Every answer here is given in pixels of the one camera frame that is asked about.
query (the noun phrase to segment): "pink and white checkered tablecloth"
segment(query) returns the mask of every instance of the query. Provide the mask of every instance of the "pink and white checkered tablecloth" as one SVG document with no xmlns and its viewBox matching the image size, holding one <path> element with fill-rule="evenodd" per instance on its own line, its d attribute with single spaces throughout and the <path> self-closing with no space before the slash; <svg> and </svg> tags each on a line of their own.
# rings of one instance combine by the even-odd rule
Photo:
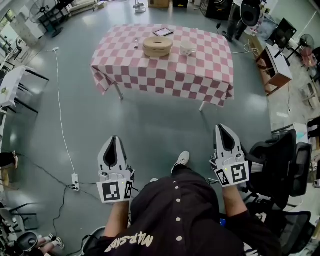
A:
<svg viewBox="0 0 320 256">
<path fill-rule="evenodd" d="M 169 55 L 148 57 L 142 50 L 153 31 L 169 28 L 173 40 Z M 138 38 L 138 49 L 135 49 Z M 180 55 L 181 41 L 197 45 L 197 52 Z M 129 89 L 196 99 L 223 107 L 234 98 L 234 66 L 227 40 L 203 30 L 160 24 L 112 27 L 95 50 L 91 71 L 104 94 L 116 82 Z"/>
</svg>

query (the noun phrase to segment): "black shirt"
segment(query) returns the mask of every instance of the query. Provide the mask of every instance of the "black shirt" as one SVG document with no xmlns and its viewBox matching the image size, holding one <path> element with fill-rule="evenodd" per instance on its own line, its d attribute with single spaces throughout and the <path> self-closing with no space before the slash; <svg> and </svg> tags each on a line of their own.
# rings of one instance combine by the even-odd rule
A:
<svg viewBox="0 0 320 256">
<path fill-rule="evenodd" d="M 191 171 L 146 185 L 131 204 L 131 218 L 131 227 L 100 238 L 85 256 L 281 255 L 277 237 L 247 211 L 221 226 L 215 191 Z"/>
</svg>

